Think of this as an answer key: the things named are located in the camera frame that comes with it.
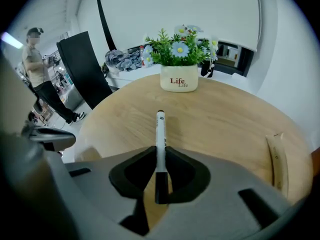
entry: projector screen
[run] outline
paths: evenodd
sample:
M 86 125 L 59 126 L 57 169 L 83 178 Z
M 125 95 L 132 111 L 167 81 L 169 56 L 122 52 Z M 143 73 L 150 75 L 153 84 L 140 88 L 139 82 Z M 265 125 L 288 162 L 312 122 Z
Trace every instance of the projector screen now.
M 143 36 L 157 38 L 161 28 L 171 36 L 177 25 L 196 25 L 201 36 L 257 50 L 258 0 L 101 0 L 118 50 L 139 46 Z

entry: ceiling light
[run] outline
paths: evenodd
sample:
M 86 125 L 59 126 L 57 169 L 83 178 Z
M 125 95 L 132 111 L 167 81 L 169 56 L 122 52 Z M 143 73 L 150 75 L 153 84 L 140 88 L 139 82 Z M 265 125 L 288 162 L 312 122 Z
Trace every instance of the ceiling light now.
M 15 39 L 12 35 L 10 35 L 7 32 L 2 33 L 1 40 L 18 49 L 24 46 L 22 43 L 20 43 L 17 39 Z

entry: gray clothes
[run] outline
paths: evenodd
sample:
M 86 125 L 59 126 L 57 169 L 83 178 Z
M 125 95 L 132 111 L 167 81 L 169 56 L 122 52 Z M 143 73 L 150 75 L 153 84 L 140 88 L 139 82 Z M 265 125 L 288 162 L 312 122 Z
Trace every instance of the gray clothes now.
M 22 61 L 24 66 L 26 66 L 27 59 L 32 63 L 42 62 L 42 55 L 36 48 L 32 48 L 27 45 L 23 47 L 22 51 Z M 37 87 L 46 81 L 50 81 L 48 69 L 45 66 L 35 70 L 28 70 L 27 74 L 33 87 Z
M 142 67 L 140 51 L 133 53 L 123 53 L 120 50 L 111 50 L 105 54 L 105 64 L 119 70 L 131 71 Z

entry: wooden tabletop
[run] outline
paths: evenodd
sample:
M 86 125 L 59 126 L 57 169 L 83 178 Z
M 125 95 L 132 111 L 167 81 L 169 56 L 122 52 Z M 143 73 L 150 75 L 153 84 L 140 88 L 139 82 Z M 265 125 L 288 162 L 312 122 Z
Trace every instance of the wooden tabletop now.
M 266 135 L 283 132 L 288 199 L 294 204 L 310 192 L 312 158 L 295 123 L 264 100 L 205 78 L 193 92 L 164 91 L 159 74 L 117 90 L 85 119 L 75 160 L 91 147 L 109 157 L 155 145 L 158 110 L 165 112 L 168 146 L 233 161 L 269 184 L 273 171 Z

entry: beige t-shirt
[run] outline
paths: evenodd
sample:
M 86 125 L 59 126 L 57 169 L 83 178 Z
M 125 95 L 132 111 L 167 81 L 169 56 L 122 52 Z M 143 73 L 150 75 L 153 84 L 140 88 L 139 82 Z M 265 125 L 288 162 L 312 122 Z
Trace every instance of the beige t-shirt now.
M 40 52 L 36 48 L 31 48 L 30 46 L 23 47 L 22 61 L 24 65 L 26 65 L 27 58 L 33 63 L 42 62 L 42 55 Z M 46 81 L 50 81 L 48 69 L 46 69 L 45 66 L 35 70 L 28 70 L 27 74 L 33 87 L 37 87 Z

